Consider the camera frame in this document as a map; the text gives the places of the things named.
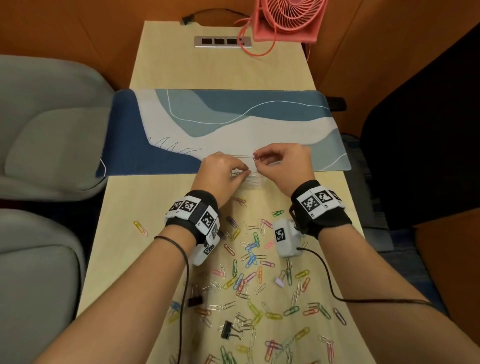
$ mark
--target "red cable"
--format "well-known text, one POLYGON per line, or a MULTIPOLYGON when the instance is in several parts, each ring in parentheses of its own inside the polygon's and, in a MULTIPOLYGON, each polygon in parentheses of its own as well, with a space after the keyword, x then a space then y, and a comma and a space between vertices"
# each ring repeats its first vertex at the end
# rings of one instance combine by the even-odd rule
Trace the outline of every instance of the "red cable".
MULTIPOLYGON (((240 21, 244 21, 244 20, 247 20, 247 18, 243 18, 243 19, 239 19, 237 20, 234 24, 240 22, 240 21)), ((243 44, 240 42, 240 38, 244 38, 245 37, 245 32, 247 31, 247 28, 248 26, 250 25, 250 22, 252 21, 252 18, 248 18, 248 22, 240 29, 238 35, 237 35, 237 42, 238 44, 240 44, 240 48, 243 49, 243 51, 245 53, 247 53, 248 55, 252 56, 252 57, 262 57, 262 56, 265 56, 267 55, 268 53, 270 53, 275 45, 275 42, 276 42, 276 25, 275 23, 273 24, 273 31, 274 31, 274 35, 273 35, 273 43, 272 43, 272 46, 270 47, 270 49, 265 52, 265 53, 262 53, 262 54, 255 54, 255 53, 251 53, 249 51, 246 50, 246 48, 243 46, 243 44)))

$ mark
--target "left hand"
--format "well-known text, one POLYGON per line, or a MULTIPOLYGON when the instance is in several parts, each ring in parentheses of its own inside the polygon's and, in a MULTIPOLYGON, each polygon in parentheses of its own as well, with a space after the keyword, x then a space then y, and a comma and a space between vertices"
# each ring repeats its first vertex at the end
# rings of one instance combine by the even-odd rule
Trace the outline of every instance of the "left hand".
POLYGON ((221 208, 250 173, 247 165, 240 159, 230 154, 216 152, 202 161, 193 181, 192 190, 211 193, 218 203, 218 208, 221 208), (230 175, 234 169, 240 169, 243 172, 231 179, 230 175))

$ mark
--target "hand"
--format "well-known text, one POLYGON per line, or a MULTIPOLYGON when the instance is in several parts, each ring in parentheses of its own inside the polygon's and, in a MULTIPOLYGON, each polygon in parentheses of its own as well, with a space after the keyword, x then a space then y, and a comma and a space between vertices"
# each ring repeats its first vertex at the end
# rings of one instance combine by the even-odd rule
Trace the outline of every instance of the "hand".
POLYGON ((273 181, 288 197, 302 183, 314 180, 310 148, 297 143, 272 143, 254 155, 257 171, 273 181), (281 161, 273 166, 271 163, 281 161))
POLYGON ((202 161, 193 181, 192 190, 210 192, 215 197, 218 208, 221 208, 250 173, 247 165, 240 159, 230 154, 216 152, 202 161), (235 168, 243 172, 231 179, 231 172, 235 168))

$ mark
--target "fan grille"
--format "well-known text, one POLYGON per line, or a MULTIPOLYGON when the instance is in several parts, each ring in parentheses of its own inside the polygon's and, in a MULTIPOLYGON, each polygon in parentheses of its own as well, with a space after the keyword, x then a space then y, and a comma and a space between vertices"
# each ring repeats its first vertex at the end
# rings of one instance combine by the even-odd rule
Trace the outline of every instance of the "fan grille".
POLYGON ((324 0, 262 0, 265 18, 278 31, 292 32, 306 27, 320 12, 324 0))

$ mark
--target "wooden table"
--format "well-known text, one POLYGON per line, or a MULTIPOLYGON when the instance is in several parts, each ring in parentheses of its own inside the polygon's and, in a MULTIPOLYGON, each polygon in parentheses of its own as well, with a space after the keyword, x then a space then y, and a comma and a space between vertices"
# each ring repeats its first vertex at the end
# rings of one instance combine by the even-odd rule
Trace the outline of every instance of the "wooden table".
MULTIPOLYGON (((259 90, 315 90, 310 71, 300 44, 282 43, 275 45, 268 56, 254 58, 244 54, 240 49, 195 49, 194 35, 226 35, 237 34, 237 28, 202 27, 198 24, 182 26, 177 22, 145 22, 140 41, 135 68, 133 70, 131 88, 185 88, 185 89, 259 89, 259 90)), ((268 43, 253 45, 253 52, 263 52, 269 48, 268 43)), ((346 211, 354 226, 361 231, 360 223, 353 205, 347 182, 343 172, 317 172, 317 179, 332 188, 345 202, 346 211)), ((90 305, 108 286, 110 286, 137 256, 149 245, 151 238, 160 232, 164 226, 165 211, 190 188, 194 175, 155 175, 155 176, 115 176, 110 177, 105 192, 105 198, 98 222, 94 246, 90 257, 85 285, 80 300, 79 314, 90 305), (138 220, 149 232, 143 237, 134 227, 133 221, 138 220)), ((260 186, 242 186, 235 196, 247 200, 247 208, 231 201, 222 209, 223 216, 233 216, 240 226, 243 221, 252 225, 259 218, 269 221, 275 219, 272 211, 285 210, 279 218, 288 216, 289 199, 283 196, 268 180, 260 181, 260 186)), ((228 224, 223 221, 222 229, 228 224)), ((252 231, 243 232, 234 241, 221 241, 221 244, 210 254, 206 262, 196 268, 192 275, 194 282, 208 285, 210 279, 225 284, 232 277, 233 259, 238 261, 238 271, 245 276, 263 268, 263 283, 267 283, 264 291, 255 294, 260 286, 257 278, 249 285, 251 302, 264 310, 262 302, 266 302, 272 312, 282 313, 290 307, 292 294, 297 287, 297 279, 293 285, 280 288, 273 283, 282 269, 286 268, 285 259, 280 259, 275 248, 265 249, 267 242, 272 240, 271 229, 266 229, 265 235, 259 235, 261 247, 256 254, 267 255, 267 260, 276 267, 252 266, 245 268, 246 261, 240 257, 246 251, 240 242, 253 242, 252 231), (232 257, 223 244, 228 243, 235 251, 232 257), (218 269, 223 264, 226 279, 208 274, 202 278, 198 272, 209 272, 218 269)), ((308 247, 322 254, 318 242, 307 238, 308 247)), ((275 321, 264 317, 256 327, 256 341, 253 346, 255 363, 264 362, 266 340, 283 342, 303 327, 309 327, 310 332, 291 345, 295 363, 310 363, 321 359, 327 363, 326 345, 318 340, 318 335, 324 335, 335 341, 336 363, 374 363, 374 360, 363 342, 361 335, 347 309, 347 306, 333 299, 330 294, 326 274, 321 263, 312 254, 305 252, 302 256, 292 259, 293 274, 308 269, 311 282, 305 293, 297 300, 300 312, 284 316, 275 321), (321 302, 331 314, 327 320, 320 313, 304 316, 308 302, 321 302), (332 312, 336 307, 347 321, 344 326, 332 312)), ((174 300, 180 301, 184 288, 185 277, 179 283, 174 300)), ((251 331, 245 331, 243 340, 235 337, 229 340, 220 338, 217 330, 224 320, 233 321, 235 312, 241 312, 252 318, 247 307, 247 301, 237 298, 233 289, 215 291, 211 289, 205 296, 207 304, 223 305, 236 301, 236 306, 228 310, 213 311, 208 316, 212 322, 211 328, 205 326, 191 309, 185 312, 184 332, 185 346, 182 354, 191 356, 188 363, 203 363, 208 355, 220 357, 220 346, 232 351, 238 363, 247 362, 245 354, 236 351, 236 345, 250 345, 251 331)), ((149 363, 167 363, 168 356, 176 355, 178 349, 178 321, 165 323, 158 340, 152 350, 149 363)), ((282 354, 279 362, 284 362, 286 354, 282 354)))

